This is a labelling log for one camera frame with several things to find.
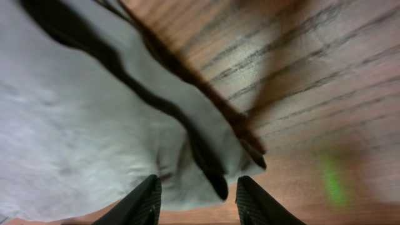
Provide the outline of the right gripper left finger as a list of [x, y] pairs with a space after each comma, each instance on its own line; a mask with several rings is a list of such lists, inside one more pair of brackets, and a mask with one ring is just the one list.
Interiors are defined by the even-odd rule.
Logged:
[[161, 194], [160, 179], [150, 175], [92, 225], [158, 225]]

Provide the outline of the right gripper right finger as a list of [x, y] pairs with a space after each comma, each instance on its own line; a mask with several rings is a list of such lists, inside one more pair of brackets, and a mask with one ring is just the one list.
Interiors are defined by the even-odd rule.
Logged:
[[305, 225], [249, 176], [237, 180], [236, 205], [241, 225]]

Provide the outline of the grey shorts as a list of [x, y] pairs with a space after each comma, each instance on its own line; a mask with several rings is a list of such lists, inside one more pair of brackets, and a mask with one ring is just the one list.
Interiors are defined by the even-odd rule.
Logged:
[[91, 214], [152, 174], [163, 209], [205, 208], [265, 168], [121, 1], [1, 1], [2, 223]]

